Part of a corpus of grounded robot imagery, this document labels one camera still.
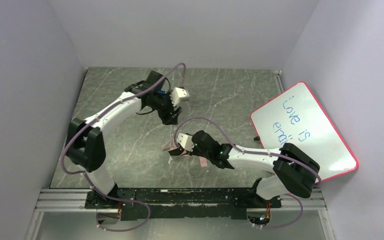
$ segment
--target floor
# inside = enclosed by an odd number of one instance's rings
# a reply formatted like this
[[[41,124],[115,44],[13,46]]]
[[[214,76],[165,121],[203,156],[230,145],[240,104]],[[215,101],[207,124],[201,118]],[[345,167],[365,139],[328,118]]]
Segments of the floor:
[[[155,70],[168,68],[91,67],[88,69],[73,118],[89,117],[115,100],[125,87],[145,80]],[[169,77],[172,85],[180,81],[180,71]],[[279,94],[272,71],[246,69],[190,68],[185,76],[190,100],[182,103],[179,122],[205,116],[221,125],[236,144],[261,148],[253,141],[257,135],[250,113]],[[114,130],[106,148],[106,160],[112,179],[121,188],[210,188],[250,187],[259,177],[270,173],[256,169],[219,169],[210,162],[201,167],[198,157],[170,158],[162,146],[172,138],[176,126],[161,123],[156,112],[133,115]],[[180,132],[193,134],[205,130],[219,143],[225,143],[217,128],[204,120],[193,120]],[[65,159],[69,170],[77,166]],[[66,175],[58,163],[51,188],[88,188],[80,175]]]

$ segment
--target marble surface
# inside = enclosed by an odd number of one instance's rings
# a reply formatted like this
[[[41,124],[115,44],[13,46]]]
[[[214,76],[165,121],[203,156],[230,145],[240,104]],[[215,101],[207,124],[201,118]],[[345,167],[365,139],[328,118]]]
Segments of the marble surface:
[[[73,117],[89,117],[115,100],[130,84],[145,80],[155,70],[166,73],[168,68],[91,67],[74,109]],[[180,70],[168,78],[172,85],[180,81]],[[236,144],[261,148],[253,141],[257,135],[250,113],[279,94],[272,71],[246,69],[190,68],[185,88],[190,100],[181,104],[179,122],[194,116],[216,121]],[[198,157],[173,157],[162,146],[176,126],[161,123],[156,112],[133,115],[117,127],[106,148],[105,163],[112,179],[121,188],[210,188],[250,187],[259,177],[271,174],[256,169],[219,169],[210,162],[201,167]],[[219,143],[226,140],[217,128],[204,120],[192,120],[180,132],[193,134],[205,130]],[[69,170],[77,166],[65,159]],[[58,163],[51,188],[87,188],[80,175],[66,175]]]

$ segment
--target purple cable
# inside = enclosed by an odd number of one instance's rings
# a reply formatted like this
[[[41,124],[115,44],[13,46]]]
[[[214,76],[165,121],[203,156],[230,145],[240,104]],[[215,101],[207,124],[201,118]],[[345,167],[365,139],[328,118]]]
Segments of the purple cable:
[[[115,107],[117,107],[118,105],[126,102],[126,101],[129,101],[129,100],[132,100],[134,98],[138,98],[140,96],[143,96],[144,94],[146,93],[149,93],[150,91],[152,91],[155,87],[157,87],[161,82],[163,82],[167,76],[169,74],[171,74],[172,72],[174,72],[178,67],[180,66],[183,66],[183,73],[182,73],[182,79],[180,81],[180,86],[183,87],[183,84],[184,84],[184,78],[185,78],[185,73],[186,73],[186,65],[181,62],[181,63],[178,63],[176,66],[174,66],[173,68],[171,68],[164,76],[162,76],[158,81],[156,81],[152,86],[150,86],[149,88],[147,88],[146,90],[144,91],[141,91],[139,92],[138,94],[135,94],[133,96],[129,96],[129,97],[126,97],[124,99],[122,99],[121,101],[117,101],[117,102],[114,102],[112,105],[110,105],[109,107],[107,107],[104,111],[102,111],[96,118],[92,119],[89,123],[87,123],[84,127],[82,127],[74,136],[73,138],[68,141],[67,145],[64,147],[64,149],[61,151],[61,155],[59,156],[59,161],[61,163],[61,168],[62,168],[62,171],[68,175],[75,175],[75,174],[85,174],[86,172],[83,171],[83,170],[79,170],[79,171],[68,171],[68,169],[66,168],[66,166],[64,165],[64,159],[67,155],[67,152],[69,150],[69,148],[73,145],[73,143],[76,141],[76,139],[86,130],[88,129],[90,126],[92,126],[94,123],[96,123],[97,121],[99,121],[102,117],[104,117],[107,113],[109,113],[111,110],[113,110]],[[107,198],[107,199],[111,199],[111,200],[114,200],[114,201],[117,201],[117,202],[127,202],[127,203],[136,203],[136,204],[141,204],[141,205],[144,205],[146,207],[146,209],[148,210],[148,216],[146,217],[146,219],[139,225],[135,226],[135,227],[131,227],[131,228],[128,228],[128,229],[109,229],[109,228],[105,228],[103,226],[101,226],[99,223],[98,223],[98,216],[96,216],[96,222],[97,222],[97,225],[100,229],[103,229],[103,230],[106,230],[106,231],[110,231],[110,232],[127,232],[127,231],[131,231],[131,230],[135,230],[135,229],[138,229],[140,228],[141,226],[143,226],[144,224],[146,224],[150,217],[151,217],[151,209],[150,207],[145,203],[145,202],[142,202],[142,201],[138,201],[138,200],[130,200],[130,199],[122,199],[122,198],[117,198],[117,197],[112,197],[112,196],[108,196],[106,195],[105,193],[103,193],[101,190],[99,190],[96,186],[93,185],[92,181],[90,180],[90,178],[88,177],[87,174],[84,175],[84,178],[87,180],[87,182],[92,186],[92,189],[95,190],[95,192],[97,192],[98,194],[100,194],[101,196]]]
[[[261,151],[247,151],[247,150],[244,150],[242,151],[242,149],[240,149],[239,147],[237,147],[231,140],[230,138],[228,137],[228,135],[226,134],[226,132],[217,124],[215,123],[213,120],[209,119],[209,118],[206,118],[206,117],[203,117],[203,116],[195,116],[195,117],[191,117],[191,118],[188,118],[186,120],[184,120],[182,123],[179,124],[179,126],[177,127],[176,131],[174,132],[174,144],[176,145],[176,147],[179,147],[178,143],[176,142],[176,139],[177,139],[177,135],[179,133],[179,129],[187,122],[191,121],[191,120],[194,120],[194,119],[202,119],[202,120],[206,120],[208,122],[210,122],[211,124],[213,124],[218,130],[220,130],[221,134],[223,134],[223,136],[226,138],[227,142],[236,150],[238,150],[240,153],[245,153],[245,154],[257,154],[257,155],[266,155],[266,156],[275,156],[275,157],[280,157],[280,158],[283,158],[283,159],[286,159],[286,160],[289,160],[289,161],[292,161],[293,163],[296,163],[300,166],[302,166],[303,168],[307,169],[308,171],[310,171],[314,176],[316,176],[316,178],[318,179],[318,182],[321,183],[322,182],[322,179],[320,178],[320,176],[317,174],[317,172],[315,172],[313,169],[311,169],[309,166],[305,165],[304,163],[298,161],[298,160],[295,160],[293,159],[292,157],[289,157],[289,156],[285,156],[285,155],[282,155],[282,154],[278,154],[278,153],[267,153],[267,152],[261,152]],[[304,208],[303,208],[303,204],[301,203],[301,201],[294,195],[292,194],[285,194],[285,195],[288,195],[292,198],[294,198],[298,203],[299,203],[299,206],[300,206],[300,212],[299,212],[299,215],[297,218],[295,218],[293,221],[291,222],[288,222],[286,224],[283,224],[283,225],[279,225],[279,226],[263,226],[264,229],[280,229],[280,228],[285,228],[285,227],[288,227],[294,223],[296,223],[298,220],[300,220],[300,218],[303,216],[303,213],[304,213]]]

